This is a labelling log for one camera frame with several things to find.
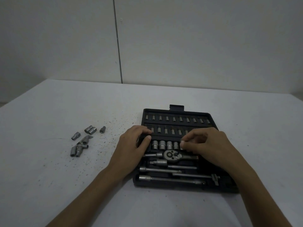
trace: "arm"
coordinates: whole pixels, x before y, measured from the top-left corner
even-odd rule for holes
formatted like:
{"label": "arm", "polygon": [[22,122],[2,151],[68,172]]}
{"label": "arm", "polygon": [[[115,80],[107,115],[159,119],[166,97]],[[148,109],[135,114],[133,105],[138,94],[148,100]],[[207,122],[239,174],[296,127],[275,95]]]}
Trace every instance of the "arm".
{"label": "arm", "polygon": [[87,226],[108,193],[138,165],[151,140],[146,136],[137,148],[142,133],[152,132],[145,126],[133,126],[121,135],[108,166],[47,227]]}
{"label": "arm", "polygon": [[224,132],[215,128],[193,129],[182,138],[180,146],[226,170],[235,180],[253,226],[291,227],[256,172],[229,142]]}

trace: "black plastic case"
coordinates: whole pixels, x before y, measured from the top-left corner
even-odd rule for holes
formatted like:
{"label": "black plastic case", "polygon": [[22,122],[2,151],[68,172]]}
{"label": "black plastic case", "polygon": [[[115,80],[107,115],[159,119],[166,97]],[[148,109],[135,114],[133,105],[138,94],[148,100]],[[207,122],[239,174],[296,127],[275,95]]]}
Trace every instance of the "black plastic case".
{"label": "black plastic case", "polygon": [[[161,140],[167,142],[178,142],[180,144],[180,139],[185,135],[186,131],[191,131],[195,128],[201,127],[215,127],[217,126],[214,123],[211,115],[209,113],[199,113],[199,112],[187,112],[184,111],[184,106],[180,105],[170,105],[170,110],[156,110],[156,109],[144,109],[142,116],[141,125],[147,126],[149,129],[154,128],[154,132],[151,135],[152,139],[150,145],[146,149],[146,154],[148,153],[159,153],[164,152],[162,150],[153,150],[152,149],[152,141],[156,140],[160,142]],[[157,132],[158,127],[161,128],[161,133]],[[138,144],[142,142],[142,140],[146,137],[146,135],[141,135],[138,140]],[[178,151],[181,154],[185,155],[193,155],[190,152],[186,151]],[[212,192],[230,192],[230,193],[238,193],[238,187],[236,183],[233,181],[231,176],[224,171],[223,169],[215,166],[214,164],[208,162],[201,156],[199,156],[199,160],[179,160],[177,163],[169,163],[169,165],[179,165],[179,166],[196,166],[197,169],[185,169],[182,170],[182,173],[186,174],[203,174],[203,175],[211,175],[216,174],[220,177],[218,179],[218,185],[215,185],[215,182],[211,178],[188,178],[188,177],[178,177],[173,176],[171,173],[163,173],[163,172],[140,172],[139,168],[144,166],[146,168],[157,168],[157,169],[167,169],[164,166],[157,166],[154,164],[150,164],[150,161],[157,160],[157,157],[143,157],[138,164],[138,167],[135,169],[135,176],[133,177],[133,182],[135,186],[139,187],[153,187],[153,188],[162,188],[162,189],[178,189],[178,190],[195,190],[195,191],[212,191]],[[167,181],[142,181],[139,180],[139,175],[149,175],[151,177],[161,177],[168,179],[198,179],[203,181],[205,184],[192,184],[192,183],[182,183],[182,182],[167,182]]]}

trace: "table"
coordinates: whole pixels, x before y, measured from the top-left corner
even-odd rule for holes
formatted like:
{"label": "table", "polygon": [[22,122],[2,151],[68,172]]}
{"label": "table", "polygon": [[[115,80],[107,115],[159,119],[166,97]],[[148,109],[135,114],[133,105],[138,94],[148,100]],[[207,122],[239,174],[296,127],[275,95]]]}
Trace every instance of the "table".
{"label": "table", "polygon": [[[292,95],[46,80],[0,108],[1,226],[46,225],[107,166],[144,108],[170,104],[210,113],[292,225],[303,225],[303,102]],[[107,129],[71,158],[71,136],[83,137],[89,125]],[[251,226],[240,195],[135,188],[126,180],[110,197],[93,226]]]}

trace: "white wall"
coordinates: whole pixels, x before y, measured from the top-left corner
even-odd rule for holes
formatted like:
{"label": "white wall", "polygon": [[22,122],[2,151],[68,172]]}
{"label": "white wall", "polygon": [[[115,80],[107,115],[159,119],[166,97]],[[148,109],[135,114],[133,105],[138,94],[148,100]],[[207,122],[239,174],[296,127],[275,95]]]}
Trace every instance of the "white wall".
{"label": "white wall", "polygon": [[0,102],[46,78],[120,83],[113,0],[0,0]]}
{"label": "white wall", "polygon": [[303,90],[303,0],[115,4],[123,83]]}

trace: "person's right arm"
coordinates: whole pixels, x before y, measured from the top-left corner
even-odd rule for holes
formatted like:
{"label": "person's right arm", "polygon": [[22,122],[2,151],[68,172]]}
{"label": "person's right arm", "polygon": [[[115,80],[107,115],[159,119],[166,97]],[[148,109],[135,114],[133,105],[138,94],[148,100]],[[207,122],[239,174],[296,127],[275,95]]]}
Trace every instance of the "person's right arm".
{"label": "person's right arm", "polygon": [[217,129],[193,129],[182,138],[180,146],[200,154],[227,171],[236,182],[254,227],[291,227],[253,168]]}

